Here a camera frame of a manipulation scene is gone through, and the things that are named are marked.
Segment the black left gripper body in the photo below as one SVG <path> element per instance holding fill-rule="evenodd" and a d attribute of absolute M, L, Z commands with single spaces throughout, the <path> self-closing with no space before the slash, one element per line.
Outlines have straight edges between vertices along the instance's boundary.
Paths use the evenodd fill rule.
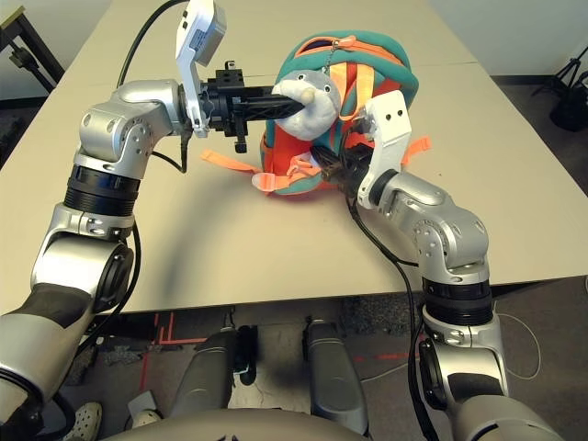
<path fill-rule="evenodd" d="M 201 83 L 202 106 L 209 118 L 209 128 L 220 131 L 225 137 L 234 137 L 237 153 L 247 152 L 247 124 L 243 116 L 235 115 L 234 104 L 240 104 L 244 97 L 243 71 L 236 62 L 224 63 L 223 69 L 215 71 L 215 77 Z"/>

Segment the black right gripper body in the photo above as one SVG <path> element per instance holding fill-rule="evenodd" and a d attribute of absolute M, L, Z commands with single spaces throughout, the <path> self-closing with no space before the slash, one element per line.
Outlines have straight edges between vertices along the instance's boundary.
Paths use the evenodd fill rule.
<path fill-rule="evenodd" d="M 340 154 L 341 170 L 339 184 L 346 196 L 356 196 L 360 184 L 368 173 L 373 148 L 353 146 L 342 150 Z"/>

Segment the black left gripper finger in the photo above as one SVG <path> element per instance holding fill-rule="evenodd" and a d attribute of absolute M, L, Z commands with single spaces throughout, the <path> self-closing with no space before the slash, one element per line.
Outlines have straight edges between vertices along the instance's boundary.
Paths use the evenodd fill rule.
<path fill-rule="evenodd" d="M 285 119 L 303 110 L 305 106 L 286 96 L 251 97 L 241 104 L 244 120 Z"/>

